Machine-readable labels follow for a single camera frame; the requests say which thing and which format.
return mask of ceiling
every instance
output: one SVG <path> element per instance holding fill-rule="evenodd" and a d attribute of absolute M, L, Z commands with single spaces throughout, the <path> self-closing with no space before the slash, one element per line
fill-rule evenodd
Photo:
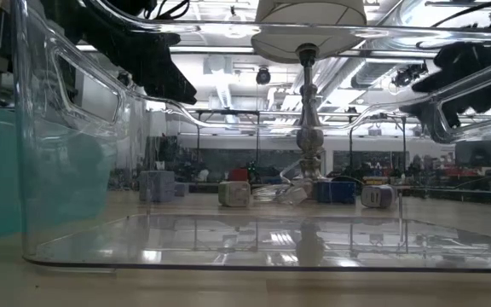
<path fill-rule="evenodd" d="M 397 0 L 365 0 L 364 3 L 373 3 L 366 6 L 369 24 L 385 26 L 430 26 L 437 20 L 450 16 L 462 9 L 453 2 L 444 2 L 441 5 L 432 5 L 433 1 L 404 0 L 393 17 L 383 20 Z M 177 2 L 167 2 L 167 8 Z M 181 20 L 199 21 L 254 21 L 258 0 L 210 0 L 191 1 L 189 11 Z M 484 10 L 451 20 L 445 26 L 464 26 L 478 22 L 479 26 L 489 23 L 489 11 Z M 240 37 L 227 34 L 202 34 L 191 32 L 181 35 L 180 46 L 251 46 L 250 37 Z M 391 43 L 411 43 L 406 39 L 394 39 Z M 118 70 L 106 58 L 99 54 L 91 54 L 109 71 Z M 224 54 L 224 74 L 215 74 L 211 71 L 208 55 L 202 52 L 195 54 L 173 54 L 172 60 L 182 71 L 185 77 L 197 90 L 197 103 L 186 106 L 195 109 L 221 109 L 226 105 L 220 102 L 220 91 L 227 90 L 231 97 L 230 108 L 238 110 L 260 111 L 295 111 L 300 112 L 299 89 L 302 85 L 302 68 L 299 65 L 280 64 L 263 59 L 259 55 L 251 54 Z M 319 111 L 323 113 L 344 112 L 348 107 L 355 107 L 357 112 L 368 106 L 405 101 L 417 97 L 408 87 L 396 88 L 390 81 L 396 74 L 396 69 L 411 63 L 421 63 L 422 60 L 407 59 L 361 59 L 361 58 L 328 58 L 317 63 L 314 67 L 314 81 L 318 86 Z M 427 60 L 430 72 L 436 71 L 432 61 Z M 255 81 L 259 67 L 267 67 L 271 74 L 271 81 L 266 85 L 258 85 Z M 372 85 L 368 88 L 357 89 L 351 84 L 351 79 L 359 71 L 369 74 L 372 71 Z M 213 115 L 211 121 L 223 122 L 222 115 Z M 263 119 L 266 123 L 286 123 L 292 125 L 297 119 L 280 116 L 271 116 Z M 323 122 L 341 120 L 326 117 Z"/>

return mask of transparent plastic wall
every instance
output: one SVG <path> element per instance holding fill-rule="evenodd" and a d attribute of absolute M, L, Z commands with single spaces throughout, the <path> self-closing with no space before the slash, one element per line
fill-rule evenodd
<path fill-rule="evenodd" d="M 217 112 L 199 116 L 179 101 L 146 96 L 79 51 L 43 3 L 13 2 L 26 260 L 149 269 L 491 271 L 491 166 L 459 166 L 450 154 L 457 141 L 491 140 L 491 116 L 462 112 L 458 128 L 443 116 L 445 103 L 456 99 L 491 99 L 482 92 L 491 85 L 491 66 L 429 95 L 370 101 L 360 113 L 320 110 L 321 173 L 327 181 L 354 182 L 357 198 L 295 202 L 289 199 L 302 188 L 293 181 L 300 174 L 299 111 L 256 107 L 230 114 L 238 122 L 216 121 Z M 84 3 L 113 14 L 104 1 Z M 249 35 L 235 42 L 240 47 L 250 47 L 255 33 L 284 30 L 367 43 L 397 37 L 491 42 L 491 31 L 471 29 L 120 21 L 137 32 L 208 38 L 231 26 Z M 353 51 L 347 56 L 359 55 Z M 383 51 L 377 56 L 404 52 Z M 427 110 L 428 129 L 417 133 L 410 127 L 422 124 L 405 111 L 418 103 Z M 275 115 L 282 117 L 274 121 Z M 384 130 L 388 125 L 391 131 Z M 172 186 L 165 201 L 147 201 L 170 192 L 145 189 L 152 178 L 142 173 L 155 170 L 171 172 L 182 190 Z M 219 206 L 219 184 L 228 180 L 253 187 L 248 207 Z M 388 207 L 363 205 L 365 187 L 387 184 Z"/>

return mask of ductwork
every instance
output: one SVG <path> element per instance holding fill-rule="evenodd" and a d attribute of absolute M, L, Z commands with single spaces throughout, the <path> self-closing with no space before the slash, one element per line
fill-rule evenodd
<path fill-rule="evenodd" d="M 403 21 L 402 16 L 408 16 L 419 5 L 423 5 L 425 0 L 401 0 L 391 11 L 378 23 L 378 26 L 404 26 L 406 21 Z M 400 46 L 392 38 L 378 39 L 374 42 L 364 43 L 362 49 L 394 49 L 390 46 Z M 367 90 L 375 85 L 378 80 L 385 74 L 391 72 L 395 68 L 395 63 L 372 63 L 365 62 L 364 59 L 353 58 L 345 60 L 342 68 L 338 71 L 329 85 L 321 90 L 321 94 L 325 99 L 346 79 L 350 79 L 350 86 L 357 90 Z"/>
<path fill-rule="evenodd" d="M 227 82 L 217 82 L 216 85 L 217 96 L 221 102 L 221 107 L 225 109 L 232 108 L 232 96 L 230 95 L 230 88 Z M 234 115 L 225 115 L 225 123 L 238 124 L 240 120 Z"/>
<path fill-rule="evenodd" d="M 232 109 L 232 96 L 228 87 L 226 73 L 230 73 L 228 59 L 222 55 L 210 55 L 206 62 L 208 70 L 216 76 L 217 97 L 221 108 Z M 225 123 L 238 124 L 240 120 L 234 115 L 225 115 Z"/>
<path fill-rule="evenodd" d="M 345 58 L 327 58 L 321 61 L 317 61 L 312 67 L 312 75 L 314 76 L 314 83 L 317 86 L 318 92 L 321 92 L 331 82 L 333 76 L 340 71 L 344 63 Z M 295 82 L 291 87 L 291 91 L 294 94 L 300 93 L 300 88 L 304 85 L 304 71 L 301 70 Z"/>

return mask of glass object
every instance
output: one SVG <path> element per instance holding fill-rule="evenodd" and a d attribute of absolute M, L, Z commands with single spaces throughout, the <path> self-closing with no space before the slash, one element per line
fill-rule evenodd
<path fill-rule="evenodd" d="M 491 65 L 427 93 L 414 93 L 409 85 L 398 87 L 394 80 L 403 66 L 433 60 L 437 50 L 426 50 L 425 45 L 491 43 L 491 30 L 141 20 L 120 14 L 105 1 L 83 0 L 84 7 L 73 3 L 12 3 L 28 261 L 115 268 L 491 269 L 491 227 L 483 226 L 491 223 L 459 218 L 467 206 L 475 208 L 478 220 L 487 218 L 482 206 L 491 203 L 490 172 L 483 166 L 458 165 L 450 157 L 457 141 L 491 138 L 491 114 L 455 105 L 479 96 L 491 102 L 482 92 L 491 86 Z M 122 72 L 119 65 L 125 63 L 109 59 L 117 57 L 115 50 L 142 48 L 114 43 L 97 52 L 94 44 L 103 49 L 103 43 L 96 36 L 72 31 L 69 19 L 77 19 L 76 10 L 94 12 L 97 22 L 110 16 L 118 24 L 111 32 L 115 38 L 122 33 L 178 35 L 182 42 L 174 42 L 167 55 L 190 85 L 183 91 L 168 90 L 167 95 L 147 95 L 161 89 L 137 83 L 138 76 Z M 93 21 L 91 26 L 101 23 Z M 229 32 L 245 35 L 228 39 Z M 359 197 L 346 206 L 320 205 L 303 199 L 306 187 L 292 182 L 298 174 L 279 175 L 301 156 L 295 131 L 301 129 L 302 68 L 270 62 L 273 83 L 257 84 L 263 59 L 253 54 L 251 36 L 259 32 L 345 34 L 364 43 L 312 67 L 321 122 L 315 128 L 325 137 L 321 168 L 323 175 L 337 172 L 328 176 L 331 179 L 399 186 L 404 194 L 399 212 L 395 204 L 373 211 Z M 191 43 L 194 38 L 204 45 Z M 220 62 L 220 57 L 210 59 L 213 54 L 238 56 L 240 61 Z M 147 65 L 144 60 L 133 62 Z M 170 67 L 171 61 L 160 62 Z M 366 71 L 380 65 L 387 66 L 385 73 L 361 87 L 371 77 Z M 165 69 L 142 71 L 159 73 L 153 82 L 185 84 Z M 191 86 L 194 95 L 189 95 Z M 419 119 L 410 115 L 415 106 L 424 112 Z M 449 107 L 455 109 L 455 117 Z M 461 125 L 455 125 L 456 118 Z M 361 162 L 368 162 L 363 157 L 373 152 L 384 153 L 383 162 L 398 164 L 401 174 L 342 174 L 338 167 L 342 169 L 344 162 L 338 161 L 337 152 L 349 150 L 347 157 Z M 191 193 L 165 202 L 141 201 L 142 171 L 173 172 L 175 182 L 170 183 L 186 183 Z M 454 185 L 434 183 L 463 177 L 466 171 L 480 171 L 483 177 Z M 399 181 L 392 182 L 392 177 Z M 166 180 L 172 176 L 164 178 L 157 180 L 165 184 L 149 183 L 149 199 L 162 192 L 169 195 L 161 187 L 171 186 Z M 217 189 L 224 180 L 250 182 L 262 205 L 217 209 Z M 488 190 L 461 188 L 470 182 L 489 182 Z M 433 206 L 441 200 L 432 198 L 448 203 L 427 212 L 424 197 Z M 282 206 L 289 203 L 300 206 Z"/>

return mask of white lamp shade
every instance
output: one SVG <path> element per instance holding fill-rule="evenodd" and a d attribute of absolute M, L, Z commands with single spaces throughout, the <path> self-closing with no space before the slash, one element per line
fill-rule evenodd
<path fill-rule="evenodd" d="M 362 0 L 260 0 L 256 22 L 362 26 L 367 23 L 367 17 Z M 304 43 L 315 44 L 320 50 L 318 59 L 323 59 L 361 41 L 347 31 L 311 27 L 301 29 L 301 34 L 294 34 L 296 30 L 263 29 L 251 38 L 251 45 L 268 60 L 298 63 L 295 52 Z"/>

